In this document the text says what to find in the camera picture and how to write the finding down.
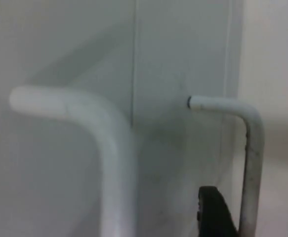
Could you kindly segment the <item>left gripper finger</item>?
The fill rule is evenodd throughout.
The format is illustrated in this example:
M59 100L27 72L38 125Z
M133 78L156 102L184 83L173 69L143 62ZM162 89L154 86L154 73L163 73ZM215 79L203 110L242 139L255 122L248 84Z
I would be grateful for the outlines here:
M198 230L200 237L237 237L227 203L215 186L201 186L198 193Z

